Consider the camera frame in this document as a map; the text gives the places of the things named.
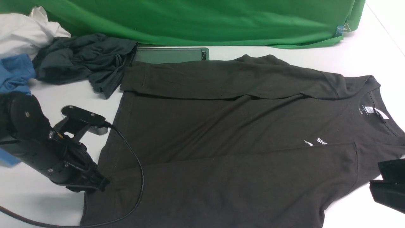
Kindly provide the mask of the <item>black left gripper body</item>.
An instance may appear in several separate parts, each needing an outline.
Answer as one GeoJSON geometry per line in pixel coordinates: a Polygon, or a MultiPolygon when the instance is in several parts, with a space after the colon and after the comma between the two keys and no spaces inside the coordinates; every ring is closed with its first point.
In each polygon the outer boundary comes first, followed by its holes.
{"type": "Polygon", "coordinates": [[[87,132],[102,136],[108,129],[103,125],[93,126],[74,119],[63,119],[54,126],[51,141],[61,146],[63,166],[72,171],[68,180],[61,185],[73,192],[104,192],[110,180],[98,171],[87,147],[80,142],[87,132]]]}

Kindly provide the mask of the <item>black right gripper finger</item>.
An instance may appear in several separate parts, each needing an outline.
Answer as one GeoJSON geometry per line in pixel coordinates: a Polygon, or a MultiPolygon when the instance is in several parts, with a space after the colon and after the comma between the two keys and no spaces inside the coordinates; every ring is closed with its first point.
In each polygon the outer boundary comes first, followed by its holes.
{"type": "Polygon", "coordinates": [[[382,180],[371,180],[369,189],[376,203],[405,213],[405,159],[378,163],[382,180]]]}

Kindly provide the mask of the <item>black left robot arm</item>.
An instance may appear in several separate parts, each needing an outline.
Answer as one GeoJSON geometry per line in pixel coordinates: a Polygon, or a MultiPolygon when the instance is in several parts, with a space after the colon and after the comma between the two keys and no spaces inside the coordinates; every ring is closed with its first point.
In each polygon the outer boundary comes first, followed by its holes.
{"type": "Polygon", "coordinates": [[[1,95],[1,149],[52,183],[73,192],[104,191],[110,183],[80,142],[86,132],[107,133],[106,119],[75,107],[62,108],[64,119],[51,126],[33,95],[1,95]]]}

